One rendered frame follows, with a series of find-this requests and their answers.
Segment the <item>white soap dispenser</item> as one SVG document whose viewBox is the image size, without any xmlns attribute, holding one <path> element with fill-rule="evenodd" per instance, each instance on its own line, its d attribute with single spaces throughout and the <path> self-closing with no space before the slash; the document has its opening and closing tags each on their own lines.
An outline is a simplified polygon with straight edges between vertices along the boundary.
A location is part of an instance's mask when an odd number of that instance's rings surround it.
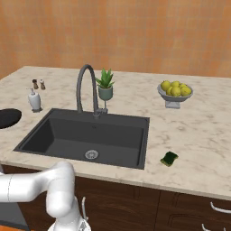
<svg viewBox="0 0 231 231">
<path fill-rule="evenodd" d="M 41 97 L 31 88 L 31 92 L 28 95 L 29 103 L 32 107 L 33 112 L 40 112 L 42 110 Z"/>
</svg>

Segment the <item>brown drawer front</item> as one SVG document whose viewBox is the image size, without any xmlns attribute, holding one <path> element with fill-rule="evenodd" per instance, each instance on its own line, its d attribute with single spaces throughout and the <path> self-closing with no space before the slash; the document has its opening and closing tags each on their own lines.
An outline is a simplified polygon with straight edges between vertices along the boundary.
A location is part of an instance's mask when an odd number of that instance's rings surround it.
<svg viewBox="0 0 231 231">
<path fill-rule="evenodd" d="M 162 190 L 154 231 L 203 231 L 201 224 L 214 231 L 231 231 L 231 214 L 215 211 L 231 210 L 231 201 L 213 199 L 179 192 Z"/>
</svg>

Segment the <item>dark grey sink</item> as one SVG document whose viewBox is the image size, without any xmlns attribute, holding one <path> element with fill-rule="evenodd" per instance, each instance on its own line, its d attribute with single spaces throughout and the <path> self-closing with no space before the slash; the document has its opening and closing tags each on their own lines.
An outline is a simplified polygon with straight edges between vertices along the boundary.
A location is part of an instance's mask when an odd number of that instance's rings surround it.
<svg viewBox="0 0 231 231">
<path fill-rule="evenodd" d="M 150 119 L 51 109 L 14 148 L 43 156 L 143 169 Z"/>
</svg>

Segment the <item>grey dishwasher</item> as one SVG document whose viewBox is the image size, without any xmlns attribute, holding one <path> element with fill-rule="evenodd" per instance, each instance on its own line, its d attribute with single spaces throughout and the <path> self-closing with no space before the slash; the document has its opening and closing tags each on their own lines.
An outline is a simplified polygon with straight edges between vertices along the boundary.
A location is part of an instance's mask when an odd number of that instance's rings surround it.
<svg viewBox="0 0 231 231">
<path fill-rule="evenodd" d="M 31 231 L 17 203 L 0 202 L 0 225 Z"/>
</svg>

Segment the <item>dark grey tap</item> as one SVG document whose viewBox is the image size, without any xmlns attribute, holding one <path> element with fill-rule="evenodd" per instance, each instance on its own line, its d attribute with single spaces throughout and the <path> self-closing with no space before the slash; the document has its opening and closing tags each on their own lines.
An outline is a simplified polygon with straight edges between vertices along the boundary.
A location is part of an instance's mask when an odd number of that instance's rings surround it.
<svg viewBox="0 0 231 231">
<path fill-rule="evenodd" d="M 88 77 L 90 77 L 90 80 L 88 81 L 85 81 L 83 79 L 86 70 L 89 71 Z M 95 72 L 94 69 L 89 64 L 85 64 L 79 71 L 79 76 L 76 86 L 77 111 L 79 114 L 83 113 L 81 97 L 87 98 L 89 96 L 92 96 L 93 117 L 95 119 L 99 119 L 101 115 L 107 113 L 107 109 L 100 108 L 98 106 Z"/>
</svg>

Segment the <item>brown cupboard door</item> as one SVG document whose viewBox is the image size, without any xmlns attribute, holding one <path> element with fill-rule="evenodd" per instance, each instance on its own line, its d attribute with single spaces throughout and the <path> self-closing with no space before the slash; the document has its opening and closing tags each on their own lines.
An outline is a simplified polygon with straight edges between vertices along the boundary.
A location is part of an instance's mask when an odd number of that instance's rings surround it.
<svg viewBox="0 0 231 231">
<path fill-rule="evenodd" d="M 154 231 L 158 189 L 77 177 L 75 193 L 92 231 Z"/>
</svg>

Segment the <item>grey bowl of lemons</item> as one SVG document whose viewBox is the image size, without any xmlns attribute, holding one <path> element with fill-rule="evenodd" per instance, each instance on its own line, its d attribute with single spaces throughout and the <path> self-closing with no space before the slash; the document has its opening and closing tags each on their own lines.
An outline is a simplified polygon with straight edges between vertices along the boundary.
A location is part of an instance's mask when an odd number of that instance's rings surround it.
<svg viewBox="0 0 231 231">
<path fill-rule="evenodd" d="M 164 80 L 158 85 L 157 90 L 164 99 L 166 108 L 180 109 L 180 103 L 193 95 L 193 89 L 178 80 L 172 82 Z"/>
</svg>

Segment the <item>potted green plant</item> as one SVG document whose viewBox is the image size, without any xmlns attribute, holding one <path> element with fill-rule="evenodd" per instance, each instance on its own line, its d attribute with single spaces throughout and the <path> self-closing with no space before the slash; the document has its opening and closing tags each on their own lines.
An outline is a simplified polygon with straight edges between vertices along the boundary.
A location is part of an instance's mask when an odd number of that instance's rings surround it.
<svg viewBox="0 0 231 231">
<path fill-rule="evenodd" d="M 113 97 L 113 76 L 114 74 L 111 69 L 109 71 L 102 69 L 101 79 L 96 78 L 99 98 L 105 103 Z"/>
</svg>

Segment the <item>green and yellow sponge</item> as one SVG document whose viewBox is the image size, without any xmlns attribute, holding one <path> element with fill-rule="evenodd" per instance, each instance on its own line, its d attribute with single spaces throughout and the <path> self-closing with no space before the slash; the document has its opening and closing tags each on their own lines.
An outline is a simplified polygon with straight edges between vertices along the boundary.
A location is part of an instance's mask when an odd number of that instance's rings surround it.
<svg viewBox="0 0 231 231">
<path fill-rule="evenodd" d="M 164 157 L 161 158 L 161 163 L 165 166 L 171 167 L 172 164 L 176 159 L 178 159 L 179 156 L 174 152 L 166 152 Z"/>
</svg>

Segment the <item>black pan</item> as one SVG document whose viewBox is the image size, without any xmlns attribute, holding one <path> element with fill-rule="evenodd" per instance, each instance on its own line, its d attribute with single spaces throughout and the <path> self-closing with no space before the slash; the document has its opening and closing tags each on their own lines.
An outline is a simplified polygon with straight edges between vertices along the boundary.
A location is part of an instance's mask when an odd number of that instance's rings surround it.
<svg viewBox="0 0 231 231">
<path fill-rule="evenodd" d="M 6 108 L 0 110 L 0 129 L 13 126 L 19 122 L 22 112 L 14 108 Z"/>
</svg>

